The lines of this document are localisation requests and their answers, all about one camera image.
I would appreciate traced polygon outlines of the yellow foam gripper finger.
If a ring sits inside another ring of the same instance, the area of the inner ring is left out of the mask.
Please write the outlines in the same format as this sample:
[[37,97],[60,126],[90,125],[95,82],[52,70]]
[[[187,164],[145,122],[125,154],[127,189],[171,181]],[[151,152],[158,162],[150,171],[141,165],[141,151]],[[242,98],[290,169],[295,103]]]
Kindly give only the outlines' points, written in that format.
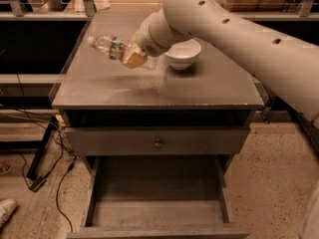
[[124,57],[123,64],[130,68],[137,68],[148,60],[148,55],[139,48],[130,50]]

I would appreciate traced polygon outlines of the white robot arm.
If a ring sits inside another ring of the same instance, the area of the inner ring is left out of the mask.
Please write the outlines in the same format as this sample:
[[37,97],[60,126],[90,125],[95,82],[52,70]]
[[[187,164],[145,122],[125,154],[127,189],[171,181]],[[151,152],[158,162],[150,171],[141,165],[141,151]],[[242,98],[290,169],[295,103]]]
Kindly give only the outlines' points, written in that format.
[[216,47],[319,126],[319,47],[238,17],[222,0],[163,0],[134,34],[124,65],[139,67],[191,38]]

